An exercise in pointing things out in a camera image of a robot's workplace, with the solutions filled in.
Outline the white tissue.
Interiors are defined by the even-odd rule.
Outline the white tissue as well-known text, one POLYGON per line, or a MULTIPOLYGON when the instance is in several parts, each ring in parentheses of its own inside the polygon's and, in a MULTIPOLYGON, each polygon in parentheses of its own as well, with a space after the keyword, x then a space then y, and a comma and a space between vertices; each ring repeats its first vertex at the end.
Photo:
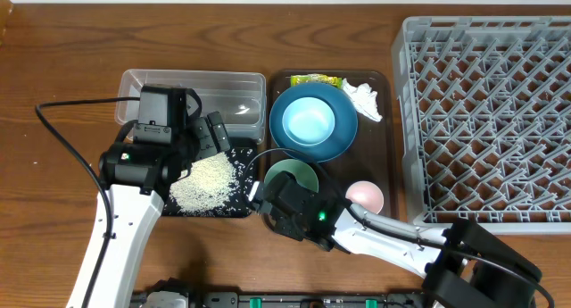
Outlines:
POLYGON ((383 119, 377 107, 377 92, 368 83, 354 87, 347 79, 343 79, 342 91, 350 98, 358 113, 374 122, 383 119))

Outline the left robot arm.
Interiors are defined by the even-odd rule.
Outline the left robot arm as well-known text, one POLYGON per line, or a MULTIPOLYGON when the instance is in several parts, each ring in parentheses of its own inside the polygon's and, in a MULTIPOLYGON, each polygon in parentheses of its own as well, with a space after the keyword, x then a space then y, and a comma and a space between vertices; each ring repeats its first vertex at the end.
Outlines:
POLYGON ((96 217, 70 307, 126 307, 146 243, 173 183, 194 162, 230 148, 219 112, 202 114, 192 88, 145 85, 137 117, 99 161, 96 217))

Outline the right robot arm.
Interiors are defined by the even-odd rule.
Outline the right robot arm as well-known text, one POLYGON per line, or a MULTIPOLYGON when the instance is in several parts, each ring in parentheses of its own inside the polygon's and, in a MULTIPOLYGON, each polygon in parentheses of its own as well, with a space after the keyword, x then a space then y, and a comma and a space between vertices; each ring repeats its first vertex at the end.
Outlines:
POLYGON ((542 272, 473 221, 448 228, 420 227, 366 210, 339 194, 320 196, 282 171, 255 183, 246 197, 273 231, 389 262, 423 279, 422 290, 443 307, 532 307, 535 294, 554 300, 542 272))

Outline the mint green bowl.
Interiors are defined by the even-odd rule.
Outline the mint green bowl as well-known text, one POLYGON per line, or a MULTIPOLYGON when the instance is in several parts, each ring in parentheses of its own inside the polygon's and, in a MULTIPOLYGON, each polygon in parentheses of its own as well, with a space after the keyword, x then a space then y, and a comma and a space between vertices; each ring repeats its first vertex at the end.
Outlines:
POLYGON ((319 179, 316 172, 309 164, 297 159, 285 159, 273 164, 266 173, 264 184, 268 185, 281 171, 293 174, 300 186, 313 192, 319 191, 319 179))

